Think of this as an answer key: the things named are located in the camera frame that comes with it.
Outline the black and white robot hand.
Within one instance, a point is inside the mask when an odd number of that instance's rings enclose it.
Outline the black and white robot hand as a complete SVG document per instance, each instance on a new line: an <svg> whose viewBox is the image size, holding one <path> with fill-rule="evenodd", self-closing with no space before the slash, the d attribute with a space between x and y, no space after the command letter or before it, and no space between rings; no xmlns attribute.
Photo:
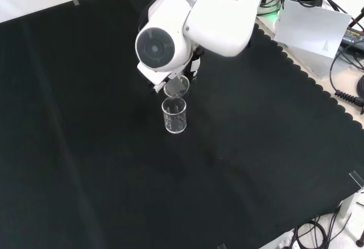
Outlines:
<svg viewBox="0 0 364 249"><path fill-rule="evenodd" d="M156 93L163 90L167 97L179 98L187 93L191 82L197 78L197 72L200 67L200 56L204 52L203 47L198 46L189 63L171 72L156 72L148 69L142 63L139 63L137 68Z"/></svg>

